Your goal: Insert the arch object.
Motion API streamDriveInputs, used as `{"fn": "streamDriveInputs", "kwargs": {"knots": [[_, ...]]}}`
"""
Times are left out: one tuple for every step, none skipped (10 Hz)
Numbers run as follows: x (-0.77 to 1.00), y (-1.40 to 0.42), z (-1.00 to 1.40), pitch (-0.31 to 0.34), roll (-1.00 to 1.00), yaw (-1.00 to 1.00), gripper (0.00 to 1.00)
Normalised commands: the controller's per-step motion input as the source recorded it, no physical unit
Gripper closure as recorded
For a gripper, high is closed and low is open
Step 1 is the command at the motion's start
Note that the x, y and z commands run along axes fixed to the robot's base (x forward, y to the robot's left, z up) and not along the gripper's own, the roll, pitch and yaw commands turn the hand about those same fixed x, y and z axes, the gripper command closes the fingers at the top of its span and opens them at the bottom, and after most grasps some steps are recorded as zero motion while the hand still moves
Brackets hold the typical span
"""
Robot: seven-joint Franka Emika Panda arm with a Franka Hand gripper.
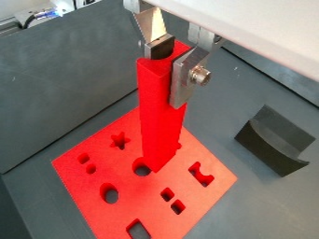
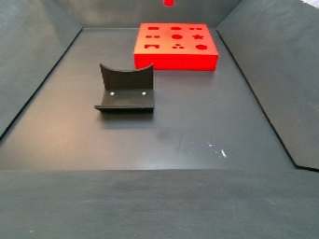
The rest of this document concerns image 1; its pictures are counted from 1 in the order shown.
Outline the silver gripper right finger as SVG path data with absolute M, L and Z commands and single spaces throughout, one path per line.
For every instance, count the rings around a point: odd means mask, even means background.
M 196 45 L 173 60 L 169 105 L 178 109 L 192 96 L 196 85 L 204 86 L 212 73 L 205 64 L 225 39 L 202 27 L 189 24 L 188 40 Z

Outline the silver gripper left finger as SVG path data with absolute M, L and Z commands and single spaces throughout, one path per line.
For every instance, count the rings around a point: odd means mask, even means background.
M 150 60 L 166 58 L 174 47 L 174 37 L 166 33 L 161 11 L 150 7 L 134 14 L 134 20 L 144 41 L 144 57 Z

